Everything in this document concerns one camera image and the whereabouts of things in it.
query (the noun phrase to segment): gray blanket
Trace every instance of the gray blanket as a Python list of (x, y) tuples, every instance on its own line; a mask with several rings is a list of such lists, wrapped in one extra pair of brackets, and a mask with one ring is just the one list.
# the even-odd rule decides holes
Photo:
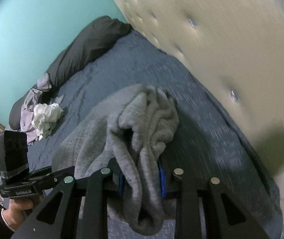
[[(153, 235), (165, 218), (175, 216), (174, 202), (162, 202), (157, 160), (178, 124), (174, 101), (161, 89), (141, 84), (123, 88), (97, 104), (63, 141), (52, 169), (74, 165), (78, 179), (115, 157), (127, 183), (123, 202), (108, 200), (108, 214), (142, 235)], [(132, 131), (129, 139), (125, 130)]]

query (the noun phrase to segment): wall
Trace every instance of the wall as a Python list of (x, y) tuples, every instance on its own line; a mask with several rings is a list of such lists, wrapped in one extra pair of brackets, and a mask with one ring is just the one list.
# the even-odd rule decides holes
[(113, 0), (0, 0), (0, 123), (50, 63), (95, 18), (125, 21)]

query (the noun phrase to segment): pillow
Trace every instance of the pillow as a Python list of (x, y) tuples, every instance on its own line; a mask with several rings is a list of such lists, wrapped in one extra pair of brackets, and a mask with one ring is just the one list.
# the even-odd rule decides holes
[[(130, 24), (111, 19), (109, 16), (103, 16), (91, 22), (47, 69), (52, 89), (44, 94), (42, 100), (50, 97), (89, 62), (107, 52), (120, 37), (128, 34), (130, 30)], [(9, 125), (13, 130), (20, 129), (21, 106), (27, 94), (28, 92), (15, 102), (10, 111)]]

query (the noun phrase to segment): tufted headboard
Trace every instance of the tufted headboard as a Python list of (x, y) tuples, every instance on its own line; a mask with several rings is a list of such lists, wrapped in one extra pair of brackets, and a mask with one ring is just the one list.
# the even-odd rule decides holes
[(284, 0), (114, 0), (221, 102), (284, 198)]

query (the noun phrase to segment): blue bedspread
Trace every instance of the blue bedspread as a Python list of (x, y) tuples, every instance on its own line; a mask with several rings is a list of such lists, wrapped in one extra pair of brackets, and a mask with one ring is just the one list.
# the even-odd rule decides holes
[[(166, 156), (196, 177), (219, 177), (263, 226), (271, 239), (282, 230), (279, 190), (223, 107), (174, 57), (156, 49), (138, 32), (119, 39), (106, 54), (72, 76), (58, 92), (64, 94), (65, 117), (49, 138), (29, 147), (31, 170), (51, 165), (61, 142), (101, 100), (135, 83), (159, 86), (174, 97), (180, 126)], [(109, 220), (109, 238), (174, 238), (173, 220), (160, 233), (137, 235)]]

